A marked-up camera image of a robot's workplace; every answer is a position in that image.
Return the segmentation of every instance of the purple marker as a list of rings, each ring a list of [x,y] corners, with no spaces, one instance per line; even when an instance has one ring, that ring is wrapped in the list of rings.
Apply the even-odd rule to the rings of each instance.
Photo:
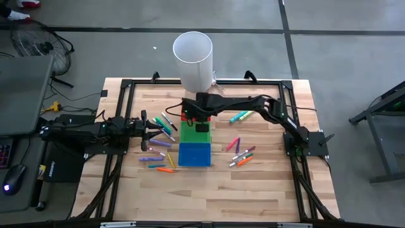
[[[139,158],[140,162],[156,162],[163,161],[163,157],[141,157]]]
[[[157,145],[159,145],[159,146],[171,147],[171,144],[170,144],[170,143],[161,142],[161,141],[157,141],[157,140],[154,140],[154,139],[150,139],[149,142],[150,142],[150,143],[157,144]]]
[[[236,144],[236,150],[235,150],[236,155],[239,153],[239,145],[240,145],[240,137],[238,138],[238,143]]]

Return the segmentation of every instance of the blue marker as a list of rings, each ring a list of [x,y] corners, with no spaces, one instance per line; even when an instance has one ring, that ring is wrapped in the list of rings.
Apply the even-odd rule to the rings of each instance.
[[[230,123],[235,122],[236,120],[238,120],[240,117],[242,117],[243,115],[245,115],[247,113],[247,111],[241,111],[238,115],[234,116],[232,119],[229,120]]]

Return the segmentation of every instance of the wooden table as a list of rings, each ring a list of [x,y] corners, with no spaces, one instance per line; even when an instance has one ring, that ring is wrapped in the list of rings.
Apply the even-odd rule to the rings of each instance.
[[[100,99],[98,112],[106,110],[106,117],[115,115],[122,78],[107,78],[104,90],[108,96]],[[293,80],[297,106],[314,108],[308,80]],[[267,94],[279,97],[272,85],[225,85],[225,96],[247,97]],[[137,85],[131,117],[146,110],[149,119],[160,117],[168,106],[180,103],[185,92],[181,85]],[[124,116],[128,92],[121,115]],[[180,113],[180,107],[171,110]],[[285,221],[297,222],[296,194],[292,181],[290,160],[285,156],[280,125],[264,121],[258,113],[247,120],[229,125],[238,111],[224,111],[211,120],[212,166],[209,168],[178,167],[175,174],[148,169],[149,162],[139,162],[140,156],[155,156],[140,150],[140,139],[131,139],[124,156],[115,206],[114,220],[177,220],[177,221]],[[301,125],[311,131],[319,130],[315,111],[298,110]],[[179,127],[180,117],[170,116]],[[172,148],[153,146],[169,152],[178,159],[178,132],[173,131],[176,144]],[[232,139],[241,137],[241,149],[256,146],[254,158],[247,165],[229,168],[233,150],[225,148]],[[158,140],[170,142],[165,135]],[[100,188],[105,155],[96,155],[84,165],[72,216],[78,215],[90,203]],[[170,167],[168,160],[163,163]],[[329,169],[317,157],[308,157],[313,189],[330,212],[339,217]],[[309,215],[308,197],[304,193]],[[108,207],[109,192],[104,204]]]

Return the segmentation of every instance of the concrete floor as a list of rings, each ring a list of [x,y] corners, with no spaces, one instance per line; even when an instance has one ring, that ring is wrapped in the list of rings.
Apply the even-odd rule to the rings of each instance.
[[[142,28],[282,29],[277,0],[42,0],[30,11],[47,25]],[[405,30],[401,0],[284,0],[290,29]],[[75,45],[72,67],[62,76],[75,85],[58,86],[71,98],[99,92],[106,77],[176,77],[171,45],[174,33],[58,32]],[[291,79],[283,35],[208,34],[219,77],[239,78],[252,70],[258,78]],[[7,32],[0,51],[15,53]],[[405,182],[371,186],[382,163],[366,123],[347,121],[405,77],[403,36],[293,35],[300,79],[309,79],[321,128],[336,136],[328,143],[333,184],[341,217],[351,222],[405,224]],[[63,105],[96,108],[96,96]],[[0,224],[64,219],[75,185],[58,184],[43,212],[0,215]]]

